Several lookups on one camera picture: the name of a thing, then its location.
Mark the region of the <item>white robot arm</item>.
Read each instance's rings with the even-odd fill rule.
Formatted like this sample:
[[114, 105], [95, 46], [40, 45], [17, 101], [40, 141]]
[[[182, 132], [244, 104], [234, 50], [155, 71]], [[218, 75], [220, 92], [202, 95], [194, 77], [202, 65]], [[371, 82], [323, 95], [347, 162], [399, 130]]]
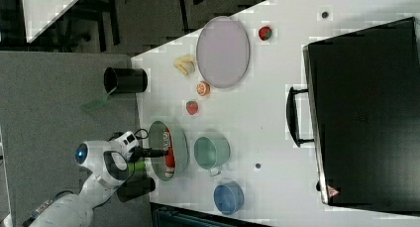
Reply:
[[89, 227], [93, 209], [107, 202], [134, 174], [141, 158], [161, 158], [168, 149], [143, 149], [141, 137], [128, 131], [114, 133], [108, 141], [82, 142], [75, 152], [75, 162], [90, 171], [77, 194], [60, 192], [45, 201], [27, 219], [23, 227]]

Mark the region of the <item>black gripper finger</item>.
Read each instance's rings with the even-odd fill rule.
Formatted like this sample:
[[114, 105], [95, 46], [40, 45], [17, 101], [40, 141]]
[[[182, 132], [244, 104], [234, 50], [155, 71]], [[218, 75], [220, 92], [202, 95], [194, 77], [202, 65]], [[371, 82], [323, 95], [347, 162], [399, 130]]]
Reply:
[[168, 155], [168, 150], [144, 149], [145, 158], [161, 158]]

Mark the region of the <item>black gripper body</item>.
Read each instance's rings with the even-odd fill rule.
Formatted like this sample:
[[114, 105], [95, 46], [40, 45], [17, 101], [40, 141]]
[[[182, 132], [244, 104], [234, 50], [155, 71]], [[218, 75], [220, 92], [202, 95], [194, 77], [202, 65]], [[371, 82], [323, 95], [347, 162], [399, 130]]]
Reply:
[[130, 156], [130, 162], [136, 163], [138, 160], [142, 159], [144, 157], [143, 149], [140, 147], [135, 147], [131, 149], [131, 156]]

